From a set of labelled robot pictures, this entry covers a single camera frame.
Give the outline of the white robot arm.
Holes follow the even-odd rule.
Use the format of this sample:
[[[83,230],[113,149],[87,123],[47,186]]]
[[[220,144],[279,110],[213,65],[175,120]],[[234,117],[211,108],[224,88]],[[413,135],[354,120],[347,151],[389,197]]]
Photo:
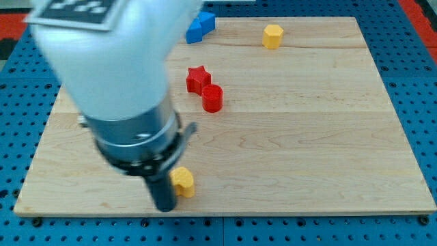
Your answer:
[[[194,124],[180,128],[166,58],[200,0],[35,1],[26,21],[96,145],[132,175],[169,170]]]

